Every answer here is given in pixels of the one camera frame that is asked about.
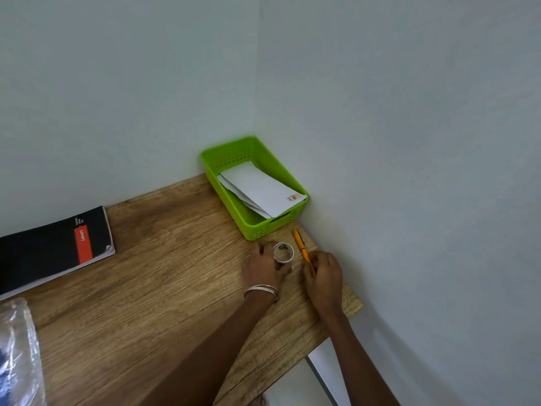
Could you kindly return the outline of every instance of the wooden desk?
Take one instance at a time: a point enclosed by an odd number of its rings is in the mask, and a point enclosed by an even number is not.
[[[51,405],[136,404],[242,300],[246,241],[205,176],[107,209],[113,257],[22,293]],[[267,239],[295,245],[292,222]],[[300,228],[309,250],[314,242]],[[255,328],[218,405],[250,402],[325,338],[294,271]],[[343,287],[348,316],[362,307]]]

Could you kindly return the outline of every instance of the basket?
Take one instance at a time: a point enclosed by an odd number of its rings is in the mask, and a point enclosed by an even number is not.
[[[208,180],[249,241],[255,241],[296,219],[308,201],[308,193],[257,137],[250,136],[207,149],[201,153],[201,159],[205,164]],[[277,218],[265,219],[252,211],[236,195],[227,191],[217,178],[221,171],[247,161],[252,161],[264,173],[298,193],[307,195],[306,199]]]

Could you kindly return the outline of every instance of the red label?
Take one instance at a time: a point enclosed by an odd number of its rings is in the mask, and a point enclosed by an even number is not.
[[[79,264],[84,264],[93,258],[92,248],[90,247],[90,238],[88,238],[88,229],[86,225],[75,228],[75,244],[79,255]]]

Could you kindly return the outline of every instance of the bracelet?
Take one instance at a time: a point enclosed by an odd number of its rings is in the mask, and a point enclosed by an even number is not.
[[[246,299],[246,295],[250,291],[265,291],[265,292],[272,293],[274,295],[274,297],[276,298],[274,300],[274,302],[273,302],[273,305],[275,303],[278,303],[278,301],[280,300],[280,292],[278,292],[278,289],[276,289],[274,286],[270,286],[270,285],[254,285],[254,286],[251,286],[244,293],[244,298],[245,299]]]

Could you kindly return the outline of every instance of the person's left hand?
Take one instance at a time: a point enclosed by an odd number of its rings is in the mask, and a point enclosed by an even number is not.
[[[273,250],[277,242],[270,241],[264,245],[254,242],[250,248],[250,255],[242,264],[242,280],[249,288],[254,285],[269,285],[280,291],[282,280],[291,273],[291,263],[276,269]]]

